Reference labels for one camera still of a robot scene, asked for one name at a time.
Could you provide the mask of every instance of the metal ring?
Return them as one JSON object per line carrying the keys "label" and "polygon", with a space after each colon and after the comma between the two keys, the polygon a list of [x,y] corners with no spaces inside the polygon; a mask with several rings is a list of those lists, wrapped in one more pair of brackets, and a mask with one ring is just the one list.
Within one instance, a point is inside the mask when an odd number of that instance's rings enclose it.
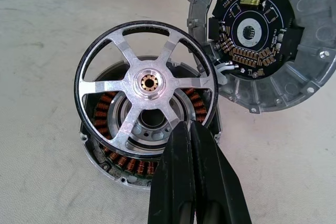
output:
{"label": "metal ring", "polygon": [[[124,38],[125,35],[134,33],[157,33],[166,35],[169,38],[156,60],[139,60]],[[118,47],[130,65],[125,78],[118,81],[84,81],[86,70],[93,58],[110,42]],[[166,66],[166,62],[178,43],[185,45],[201,62],[206,72],[205,77],[176,78],[173,76]],[[139,82],[139,75],[142,73],[148,74],[149,72],[159,80],[157,88],[150,91],[143,89],[141,81]],[[217,106],[218,85],[214,66],[201,46],[190,35],[174,26],[154,21],[130,22],[105,32],[86,50],[75,76],[75,103],[84,126],[94,137],[103,139],[106,146],[109,146],[112,150],[115,150],[121,155],[151,159],[157,158],[162,152],[152,153],[146,150],[133,150],[128,138],[130,137],[134,124],[143,110],[160,109],[169,121],[171,127],[174,128],[180,121],[180,118],[170,107],[169,101],[176,89],[185,88],[208,89],[211,91],[212,99],[208,108],[209,112],[204,121],[204,125],[208,126]],[[124,92],[128,100],[132,103],[132,107],[115,138],[108,140],[101,135],[90,122],[85,111],[83,97],[87,94],[111,91]]]}

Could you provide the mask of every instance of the white surface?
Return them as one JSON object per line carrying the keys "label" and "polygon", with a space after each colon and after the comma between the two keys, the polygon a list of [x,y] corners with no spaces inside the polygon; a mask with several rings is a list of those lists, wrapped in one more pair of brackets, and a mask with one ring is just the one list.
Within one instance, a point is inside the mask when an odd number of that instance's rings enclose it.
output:
{"label": "white surface", "polygon": [[[0,0],[0,223],[146,223],[149,194],[112,184],[85,156],[73,77],[107,29],[135,19],[186,29],[187,10],[186,0]],[[221,147],[253,223],[335,223],[335,82],[278,113],[219,100]]]}

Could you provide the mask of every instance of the copper coil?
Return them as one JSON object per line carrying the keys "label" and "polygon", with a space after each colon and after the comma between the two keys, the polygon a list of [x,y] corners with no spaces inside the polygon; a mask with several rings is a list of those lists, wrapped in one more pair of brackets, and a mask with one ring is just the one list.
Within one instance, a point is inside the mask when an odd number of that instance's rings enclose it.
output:
{"label": "copper coil", "polygon": [[203,107],[204,106],[204,102],[202,100],[196,101],[196,102],[193,103],[193,106],[194,106],[194,108]]}
{"label": "copper coil", "polygon": [[126,170],[131,173],[133,171],[134,167],[135,167],[135,163],[136,163],[136,160],[134,158],[132,158],[129,161],[129,163],[127,164]]}
{"label": "copper coil", "polygon": [[100,101],[105,102],[105,103],[111,103],[112,100],[113,100],[113,98],[111,98],[111,97],[109,97],[105,94],[100,98]]}
{"label": "copper coil", "polygon": [[194,93],[193,95],[190,96],[190,100],[192,100],[192,101],[196,101],[200,98],[201,98],[200,95],[197,94],[197,93]]}
{"label": "copper coil", "polygon": [[149,162],[147,167],[147,175],[153,176],[153,174],[154,174],[154,164],[153,162]]}
{"label": "copper coil", "polygon": [[184,91],[187,95],[191,95],[192,93],[195,92],[194,89],[187,89],[186,91]]}
{"label": "copper coil", "polygon": [[204,120],[205,120],[205,116],[204,116],[204,115],[198,115],[198,116],[196,117],[196,120],[197,120],[198,122],[200,122],[200,123],[203,123]]}
{"label": "copper coil", "polygon": [[127,162],[127,157],[121,156],[121,158],[118,160],[117,165],[122,168]]}
{"label": "copper coil", "polygon": [[112,161],[115,161],[117,160],[117,158],[119,157],[119,154],[118,153],[115,153],[115,152],[112,152],[109,156],[109,158],[112,160]]}
{"label": "copper coil", "polygon": [[109,105],[99,102],[97,104],[97,109],[108,110],[109,109]]}
{"label": "copper coil", "polygon": [[106,126],[107,121],[106,120],[95,120],[94,124],[96,127]]}
{"label": "copper coil", "polygon": [[206,114],[206,108],[200,108],[195,110],[196,114]]}
{"label": "copper coil", "polygon": [[105,134],[109,133],[109,130],[107,129],[107,127],[105,127],[105,128],[99,128],[98,131],[102,135],[105,135]]}
{"label": "copper coil", "polygon": [[107,92],[107,93],[105,93],[105,95],[108,95],[109,97],[112,97],[112,98],[114,98],[115,96],[116,96],[116,92]]}
{"label": "copper coil", "polygon": [[95,113],[95,117],[96,117],[96,118],[106,118],[106,117],[107,117],[107,112],[97,111],[97,112]]}
{"label": "copper coil", "polygon": [[139,161],[138,167],[136,168],[136,174],[138,175],[143,175],[143,170],[145,168],[145,162],[144,161]]}
{"label": "copper coil", "polygon": [[107,153],[107,152],[109,152],[110,150],[107,148],[107,147],[103,147],[103,152],[105,152],[105,153]]}

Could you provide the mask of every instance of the black circuit board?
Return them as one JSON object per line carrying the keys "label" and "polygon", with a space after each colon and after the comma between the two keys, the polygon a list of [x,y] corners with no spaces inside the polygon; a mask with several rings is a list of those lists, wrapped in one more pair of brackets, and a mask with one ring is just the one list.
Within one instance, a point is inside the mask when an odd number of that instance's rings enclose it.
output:
{"label": "black circuit board", "polygon": [[[223,62],[239,65],[242,77],[270,76],[297,53],[303,28],[293,25],[288,0],[218,0],[213,16],[209,39],[219,43]],[[284,41],[295,43],[284,50]]]}

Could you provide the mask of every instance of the screw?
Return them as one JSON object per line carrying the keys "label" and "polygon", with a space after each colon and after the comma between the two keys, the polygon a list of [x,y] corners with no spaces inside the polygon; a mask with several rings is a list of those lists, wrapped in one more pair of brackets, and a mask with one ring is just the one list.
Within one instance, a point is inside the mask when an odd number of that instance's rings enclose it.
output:
{"label": "screw", "polygon": [[326,58],[326,57],[329,57],[330,56],[330,53],[328,51],[322,51],[320,52],[320,57],[322,59]]}
{"label": "screw", "polygon": [[254,72],[254,73],[252,74],[252,78],[253,78],[253,79],[256,79],[256,78],[258,78],[258,76],[259,76],[259,75],[258,75],[258,73],[257,73],[257,72]]}
{"label": "screw", "polygon": [[220,44],[214,45],[214,49],[217,50],[217,51],[219,51],[220,50]]}

